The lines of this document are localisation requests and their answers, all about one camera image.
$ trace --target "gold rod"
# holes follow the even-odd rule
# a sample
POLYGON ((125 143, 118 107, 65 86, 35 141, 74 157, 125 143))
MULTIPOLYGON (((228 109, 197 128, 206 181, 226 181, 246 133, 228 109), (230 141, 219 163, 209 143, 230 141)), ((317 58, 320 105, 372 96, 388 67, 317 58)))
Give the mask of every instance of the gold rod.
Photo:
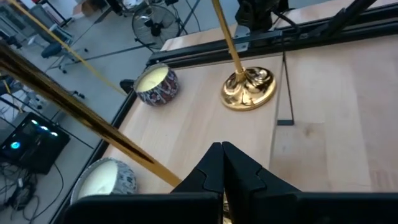
POLYGON ((235 45, 232 41, 232 37, 231 37, 231 33, 229 31, 228 25, 226 23, 225 20, 225 16, 223 13, 223 9, 221 8, 221 4, 219 0, 211 0, 213 3, 213 7, 216 11, 217 17, 218 17, 218 21, 220 22, 220 26, 221 26, 221 30, 224 33, 224 37, 225 37, 225 41, 228 44, 228 48, 229 48, 229 53, 232 56, 232 59, 235 63, 235 67, 236 67, 236 79, 237 80, 242 80, 244 78, 244 70, 242 67, 242 63, 241 60, 239 59, 239 55, 235 49, 235 45))
POLYGON ((24 57, 15 53, 4 41, 0 41, 0 71, 5 71, 36 93, 46 97, 65 112, 90 128, 105 141, 117 147, 131 159, 176 187, 181 180, 152 156, 146 153, 118 129, 108 124, 94 111, 54 82, 24 57))
POLYGON ((73 56, 75 56, 79 61, 85 65, 88 70, 90 70, 98 79, 104 82, 107 86, 111 87, 112 89, 116 90, 120 94, 127 96, 127 94, 122 91, 117 86, 113 85, 108 79, 102 76, 93 66, 91 66, 86 60, 82 59, 80 55, 78 55, 74 50, 72 50, 64 41, 60 40, 51 30, 49 30, 45 25, 43 25, 38 19, 32 16, 29 12, 27 12, 22 6, 20 6, 15 0, 8 0, 9 3, 17 7, 22 13, 24 13, 29 19, 34 21, 37 25, 39 25, 44 31, 46 31, 52 38, 54 38, 58 43, 62 45, 65 49, 67 49, 73 56))

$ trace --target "black metal frame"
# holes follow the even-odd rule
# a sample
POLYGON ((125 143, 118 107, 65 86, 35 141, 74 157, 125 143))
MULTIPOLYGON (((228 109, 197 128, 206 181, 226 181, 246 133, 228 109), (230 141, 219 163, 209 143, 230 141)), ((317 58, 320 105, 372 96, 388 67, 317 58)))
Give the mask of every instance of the black metal frame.
MULTIPOLYGON (((291 26, 283 27, 271 32, 262 34, 254 34, 249 37, 242 37, 234 40, 236 44, 242 42, 250 42, 250 48, 245 52, 240 52, 239 56, 242 58, 253 57, 264 54, 272 54, 277 52, 283 53, 284 67, 287 75, 287 82, 289 82, 289 76, 285 61, 285 51, 305 49, 309 47, 318 47, 322 45, 338 44, 342 42, 349 42, 361 39, 368 39, 373 37, 380 37, 384 35, 398 34, 398 22, 382 22, 380 24, 367 24, 374 21, 381 21, 385 19, 396 18, 398 15, 398 4, 390 4, 386 6, 376 7, 368 9, 361 13, 354 21, 350 22, 350 26, 345 29, 339 27, 341 32, 333 35, 325 35, 326 28, 320 28, 329 24, 333 20, 332 18, 320 19, 317 21, 305 22, 299 24, 301 29, 301 35, 297 38, 293 38, 289 33, 294 31, 291 26)), ((156 52, 154 53, 147 65, 153 65, 155 63, 166 63, 172 68, 187 67, 192 65, 202 65, 206 63, 214 63, 225 60, 231 60, 231 56, 228 53, 228 47, 224 40, 214 41, 206 44, 200 44, 193 47, 185 47, 182 49, 156 52)), ((289 100, 292 106, 290 97, 290 85, 288 83, 289 100)), ((116 116, 112 121, 112 125, 115 128, 119 128, 121 123, 124 121, 128 114, 131 106, 135 102, 137 96, 133 91, 128 93, 123 105, 120 107, 116 116)), ((291 107, 292 120, 279 121, 278 125, 293 125, 293 108, 291 107)), ((90 157, 84 168, 83 172, 90 164, 100 159, 109 144, 101 140, 97 145, 93 155, 90 157)), ((61 223, 63 214, 66 208, 69 206, 69 199, 72 195, 72 188, 64 198, 61 205, 58 207, 55 215, 52 217, 50 223, 61 223)))

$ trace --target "light wood surface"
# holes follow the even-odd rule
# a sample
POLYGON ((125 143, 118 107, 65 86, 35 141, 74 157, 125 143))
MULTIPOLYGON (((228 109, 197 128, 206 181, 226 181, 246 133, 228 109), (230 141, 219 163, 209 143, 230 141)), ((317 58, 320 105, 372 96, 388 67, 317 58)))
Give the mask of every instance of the light wood surface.
POLYGON ((306 191, 398 191, 396 49, 393 35, 287 53, 296 125, 277 127, 275 175, 306 191))
MULTIPOLYGON (((243 66, 266 67, 282 77, 282 57, 243 61, 243 66)), ((177 97, 160 107, 137 100, 120 131, 161 164, 186 178, 213 142, 229 141, 264 167, 269 166, 278 108, 279 91, 265 105, 252 111, 232 111, 220 100, 223 82, 234 71, 233 63, 176 70, 181 85, 177 97)), ((137 175, 140 193, 172 190, 160 178, 145 170, 113 146, 104 157, 129 164, 137 175)))
MULTIPOLYGON (((340 9, 349 6, 353 1, 354 0, 327 1, 300 9, 294 9, 287 12, 285 15, 296 24, 300 24, 303 22, 309 22, 334 16, 340 9)), ((397 2, 398 0, 377 0, 370 8, 397 2)), ((276 20, 275 15, 272 15, 272 18, 273 20, 276 20)), ((285 27, 288 25, 289 24, 287 22, 279 19, 274 27, 285 27)), ((229 30, 232 34, 235 33, 236 26, 237 24, 233 24, 229 27, 229 30)), ((161 50, 175 50, 183 47, 189 47, 196 44, 204 44, 222 39, 224 39, 224 37, 221 28, 214 28, 203 32, 197 32, 194 34, 188 34, 185 36, 169 39, 163 45, 161 50)))

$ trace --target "floor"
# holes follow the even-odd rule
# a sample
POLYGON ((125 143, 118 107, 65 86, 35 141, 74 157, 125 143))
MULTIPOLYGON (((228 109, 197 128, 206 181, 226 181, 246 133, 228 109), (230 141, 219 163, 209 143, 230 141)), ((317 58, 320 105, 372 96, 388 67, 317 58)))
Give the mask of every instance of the floor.
MULTIPOLYGON (((298 8, 323 1, 325 0, 294 0, 290 1, 290 6, 298 8)), ((189 0, 189 3, 195 8, 201 30, 219 26, 216 14, 212 10, 211 1, 189 0)), ((234 23, 238 2, 221 0, 221 4, 228 23, 234 23)), ((175 7, 186 25, 187 32, 198 32, 197 22, 190 14, 187 3, 180 1, 175 7)), ((101 12, 98 11, 88 18, 81 18, 71 23, 67 30, 75 36, 72 48, 87 48, 89 52, 82 53, 81 56, 87 59, 87 62, 104 78, 118 86, 121 80, 135 79, 141 74, 151 51, 134 41, 131 17, 119 17, 111 12, 103 21, 95 23, 100 16, 101 12)), ((125 99, 124 95, 100 81, 82 63, 71 63, 67 66, 68 73, 63 74, 59 69, 54 68, 57 59, 44 60, 39 56, 39 52, 40 47, 34 45, 24 47, 20 53, 67 90, 82 92, 86 96, 83 102, 105 120, 110 122, 113 119, 125 99)), ((62 173, 63 189, 55 203, 35 219, 36 223, 49 222, 100 140, 97 135, 69 116, 65 115, 63 119, 59 120, 59 123, 84 143, 79 139, 72 138, 58 157, 56 164, 62 173)), ((40 198, 39 212, 57 196, 61 186, 60 175, 54 167, 49 174, 39 176, 36 191, 40 198)), ((35 202, 31 202, 26 209, 28 217, 31 217, 34 208, 35 202)), ((23 219, 21 212, 13 214, 12 219, 11 213, 11 209, 1 212, 0 223, 28 223, 23 219)))

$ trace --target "blue light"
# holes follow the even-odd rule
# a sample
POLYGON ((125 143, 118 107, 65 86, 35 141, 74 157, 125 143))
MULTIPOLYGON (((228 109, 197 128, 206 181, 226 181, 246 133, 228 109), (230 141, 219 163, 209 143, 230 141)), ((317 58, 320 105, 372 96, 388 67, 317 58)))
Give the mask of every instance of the blue light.
POLYGON ((20 144, 19 142, 13 142, 13 143, 11 143, 11 147, 12 147, 13 149, 17 149, 17 148, 19 148, 19 146, 21 146, 21 144, 20 144))

